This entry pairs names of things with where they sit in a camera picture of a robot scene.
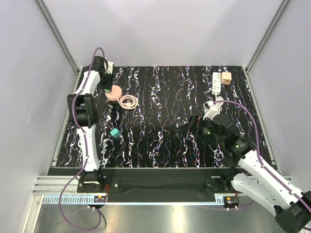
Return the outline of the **teal plug adapter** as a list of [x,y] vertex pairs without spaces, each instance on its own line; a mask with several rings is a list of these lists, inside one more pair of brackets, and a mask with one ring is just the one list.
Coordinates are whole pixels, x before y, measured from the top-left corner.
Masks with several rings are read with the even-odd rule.
[[117,128],[114,128],[110,131],[110,135],[116,139],[121,136],[121,132]]

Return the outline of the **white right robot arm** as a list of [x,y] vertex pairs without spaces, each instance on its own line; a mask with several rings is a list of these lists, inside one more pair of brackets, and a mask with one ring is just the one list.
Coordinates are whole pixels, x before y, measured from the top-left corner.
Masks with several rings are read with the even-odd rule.
[[220,114],[213,119],[191,116],[176,131],[185,138],[216,141],[223,155],[255,180],[231,167],[221,179],[225,192],[243,193],[268,210],[287,233],[298,233],[311,221],[311,193],[303,192],[274,170],[246,139],[233,120]]

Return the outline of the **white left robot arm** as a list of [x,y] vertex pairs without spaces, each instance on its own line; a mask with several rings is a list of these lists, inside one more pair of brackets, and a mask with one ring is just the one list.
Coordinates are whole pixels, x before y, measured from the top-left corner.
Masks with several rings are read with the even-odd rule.
[[93,57],[77,90],[67,96],[69,117],[76,126],[82,151],[82,169],[78,192],[101,192],[105,189],[105,180],[101,174],[95,139],[98,111],[94,101],[97,86],[111,87],[113,63],[104,57]]

